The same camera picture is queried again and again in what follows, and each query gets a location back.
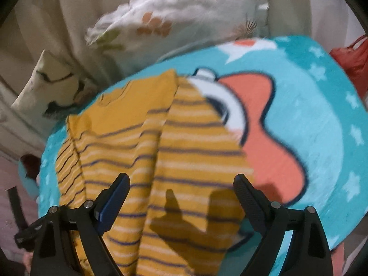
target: silver bolt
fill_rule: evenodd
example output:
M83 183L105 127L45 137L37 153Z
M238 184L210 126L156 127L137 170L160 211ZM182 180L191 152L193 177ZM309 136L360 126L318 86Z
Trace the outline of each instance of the silver bolt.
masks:
M313 206L309 206L307 207L307 211L310 212L311 214L314 214L316 212L316 209Z
M274 208L274 209L279 209L281 207L281 204L277 201L272 201L271 202L271 206Z
M54 205L54 206L49 208L49 213L54 214L54 213L57 212L57 210L58 210L58 207L56 205Z
M84 202L83 206L86 208L86 209L89 209L91 206L93 205L93 201L92 200L87 200Z

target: cartoon character print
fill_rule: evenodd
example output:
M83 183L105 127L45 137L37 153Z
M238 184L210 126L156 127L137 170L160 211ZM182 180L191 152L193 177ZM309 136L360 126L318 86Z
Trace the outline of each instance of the cartoon character print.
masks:
M255 188L283 204L299 200L305 191L306 173L296 156L264 127L275 86L261 73L238 73L216 78L209 69L198 69L189 78L219 113L254 168Z

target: pillow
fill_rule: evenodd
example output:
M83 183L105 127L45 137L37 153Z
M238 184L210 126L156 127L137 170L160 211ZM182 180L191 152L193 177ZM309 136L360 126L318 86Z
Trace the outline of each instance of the pillow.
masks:
M53 54L43 51L32 76L11 106L43 137L56 122L97 94L97 86Z
M268 0L130 0L89 28L86 41L111 56L126 77L194 48L266 36L266 16L259 12L267 7Z

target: red bag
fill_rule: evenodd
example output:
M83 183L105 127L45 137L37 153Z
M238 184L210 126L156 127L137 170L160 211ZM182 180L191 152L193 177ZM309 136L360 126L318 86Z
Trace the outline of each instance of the red bag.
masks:
M356 49L354 46L364 39L364 42ZM332 58L344 69L349 79L354 84L361 99L368 92L368 40L367 35L358 38L347 48L332 49Z

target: floor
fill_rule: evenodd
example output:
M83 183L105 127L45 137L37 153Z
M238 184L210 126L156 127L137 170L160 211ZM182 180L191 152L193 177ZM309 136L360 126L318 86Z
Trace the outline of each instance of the floor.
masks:
M8 259L21 261L23 251L19 250L13 236L18 232L7 195L7 189L17 186L23 213L30 224L37 219L37 203L23 189L18 178L17 165L0 157L0 247Z

